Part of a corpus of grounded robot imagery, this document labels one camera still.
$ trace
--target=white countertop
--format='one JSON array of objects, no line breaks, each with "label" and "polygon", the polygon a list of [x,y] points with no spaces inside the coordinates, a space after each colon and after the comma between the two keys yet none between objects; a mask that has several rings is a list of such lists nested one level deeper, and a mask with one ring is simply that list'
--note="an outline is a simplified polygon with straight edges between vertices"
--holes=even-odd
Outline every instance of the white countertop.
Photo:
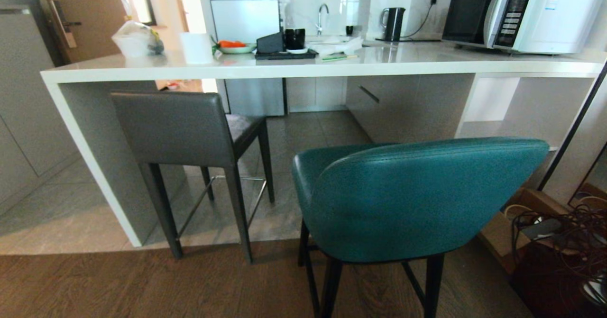
[{"label": "white countertop", "polygon": [[49,83],[189,80],[240,78],[297,78],[451,73],[587,74],[601,71],[606,54],[593,57],[514,55],[497,51],[455,48],[447,42],[384,44],[357,51],[358,57],[323,63],[319,59],[256,61],[253,54],[223,55],[208,65],[187,64],[182,52],[125,59],[101,57],[42,72]]}]

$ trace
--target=faucet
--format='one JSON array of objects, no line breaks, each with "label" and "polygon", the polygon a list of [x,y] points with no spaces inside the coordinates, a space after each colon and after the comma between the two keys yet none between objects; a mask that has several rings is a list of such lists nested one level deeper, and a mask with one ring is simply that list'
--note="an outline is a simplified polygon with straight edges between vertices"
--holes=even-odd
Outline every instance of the faucet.
[{"label": "faucet", "polygon": [[316,25],[316,28],[318,29],[318,31],[316,31],[316,35],[317,36],[321,36],[322,35],[322,8],[325,7],[325,9],[327,9],[327,15],[329,14],[329,7],[327,6],[326,3],[321,4],[321,7],[318,8],[318,24]]}]

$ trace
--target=paper towel roll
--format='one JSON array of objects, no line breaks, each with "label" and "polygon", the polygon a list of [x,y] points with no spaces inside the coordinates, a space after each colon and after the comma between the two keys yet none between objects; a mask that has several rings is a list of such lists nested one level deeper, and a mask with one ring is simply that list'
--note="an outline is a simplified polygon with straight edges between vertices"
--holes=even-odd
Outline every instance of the paper towel roll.
[{"label": "paper towel roll", "polygon": [[210,64],[213,62],[211,37],[209,34],[181,33],[184,57],[188,64]]}]

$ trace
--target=teal bar stool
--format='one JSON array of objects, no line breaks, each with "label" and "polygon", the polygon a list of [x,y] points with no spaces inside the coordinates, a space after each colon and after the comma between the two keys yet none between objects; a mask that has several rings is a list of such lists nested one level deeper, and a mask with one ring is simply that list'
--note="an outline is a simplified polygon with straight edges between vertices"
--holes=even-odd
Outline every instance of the teal bar stool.
[{"label": "teal bar stool", "polygon": [[[424,316],[436,316],[444,254],[472,240],[547,154],[542,140],[497,137],[295,156],[303,214],[298,264],[306,266],[315,316],[331,316],[343,264],[388,262],[403,264]],[[316,249],[328,258],[320,300],[310,261]],[[425,293],[408,265],[420,258],[427,259]]]}]

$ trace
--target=chair leg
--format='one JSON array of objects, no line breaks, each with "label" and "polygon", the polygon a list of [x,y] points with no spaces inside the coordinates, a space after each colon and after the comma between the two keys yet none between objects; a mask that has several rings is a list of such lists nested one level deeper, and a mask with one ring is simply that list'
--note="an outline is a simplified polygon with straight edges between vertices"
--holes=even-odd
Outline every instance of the chair leg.
[{"label": "chair leg", "polygon": [[242,185],[240,184],[240,173],[238,166],[225,167],[226,181],[230,190],[230,199],[234,216],[236,217],[236,225],[240,233],[240,244],[245,252],[245,259],[252,263],[251,243],[249,241],[249,229],[247,227],[247,213],[245,212],[245,201],[242,197]]},{"label": "chair leg", "polygon": [[425,270],[425,303],[423,317],[434,318],[438,307],[438,292],[441,289],[442,266],[445,255],[435,255],[427,259]]},{"label": "chair leg", "polygon": [[262,124],[259,135],[259,149],[262,152],[262,162],[264,163],[264,173],[267,180],[267,194],[269,195],[270,203],[274,203],[274,178],[272,177],[272,161],[269,155],[269,140],[267,138],[267,123]]},{"label": "chair leg", "polygon": [[152,204],[154,204],[160,226],[165,232],[166,240],[169,242],[171,252],[173,252],[175,258],[182,258],[184,252],[177,236],[175,218],[162,180],[160,166],[158,164],[139,164],[139,169],[152,199]]},{"label": "chair leg", "polygon": [[328,257],[325,271],[325,285],[322,288],[320,318],[330,318],[335,305],[335,299],[340,287],[340,277],[343,263],[336,258]]},{"label": "chair leg", "polygon": [[[209,186],[211,182],[211,175],[209,174],[209,168],[206,166],[201,166],[200,171],[202,171],[202,178],[204,178],[204,185]],[[213,186],[209,186],[209,191],[206,192],[209,195],[209,200],[214,201],[215,195],[213,195]]]},{"label": "chair leg", "polygon": [[299,235],[299,256],[297,257],[297,266],[301,267],[304,264],[304,258],[306,248],[308,247],[308,238],[310,237],[310,231],[308,226],[305,225],[304,219],[302,218],[302,231]]}]

